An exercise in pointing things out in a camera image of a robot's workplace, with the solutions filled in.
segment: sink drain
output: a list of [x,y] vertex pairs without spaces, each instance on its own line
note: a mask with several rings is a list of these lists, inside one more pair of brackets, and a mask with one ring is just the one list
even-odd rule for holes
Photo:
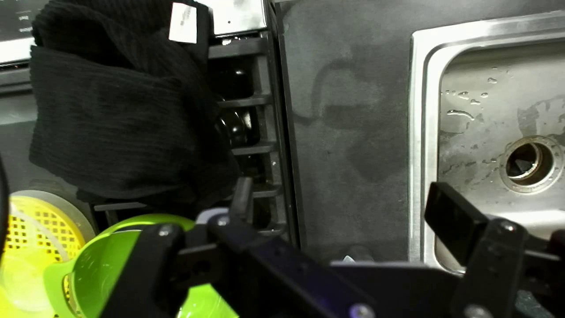
[[514,191],[537,192],[549,187],[563,170],[561,147],[553,140],[532,136],[518,140],[505,152],[501,177]]

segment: label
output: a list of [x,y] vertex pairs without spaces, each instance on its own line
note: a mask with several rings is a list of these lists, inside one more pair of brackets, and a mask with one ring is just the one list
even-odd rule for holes
[[173,2],[169,40],[183,43],[196,43],[196,8],[184,3]]

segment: sink rim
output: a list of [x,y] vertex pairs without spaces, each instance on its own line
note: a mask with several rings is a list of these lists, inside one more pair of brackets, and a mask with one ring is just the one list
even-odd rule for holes
[[410,261],[423,261],[447,270],[436,258],[435,235],[421,215],[430,182],[437,180],[440,89],[447,66],[469,50],[560,38],[565,38],[565,10],[462,23],[412,34],[408,109]]

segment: metal screw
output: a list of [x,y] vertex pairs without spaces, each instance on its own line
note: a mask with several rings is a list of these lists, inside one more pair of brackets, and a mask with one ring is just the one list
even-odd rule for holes
[[228,223],[229,223],[229,217],[227,216],[222,216],[218,219],[219,226],[226,226]]
[[493,318],[493,315],[483,306],[471,304],[463,311],[467,318]]
[[349,308],[351,318],[375,318],[375,312],[366,304],[355,304]]
[[510,221],[502,221],[500,226],[504,227],[507,231],[514,231],[516,229],[516,225]]
[[159,236],[160,237],[166,237],[167,235],[169,235],[172,231],[172,227],[170,225],[163,225],[160,229],[159,229]]

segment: drain hole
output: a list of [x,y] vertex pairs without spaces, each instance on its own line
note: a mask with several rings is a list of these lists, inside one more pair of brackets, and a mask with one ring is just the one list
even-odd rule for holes
[[542,181],[552,168],[551,151],[539,143],[528,143],[516,148],[506,162],[506,174],[521,186],[531,186]]

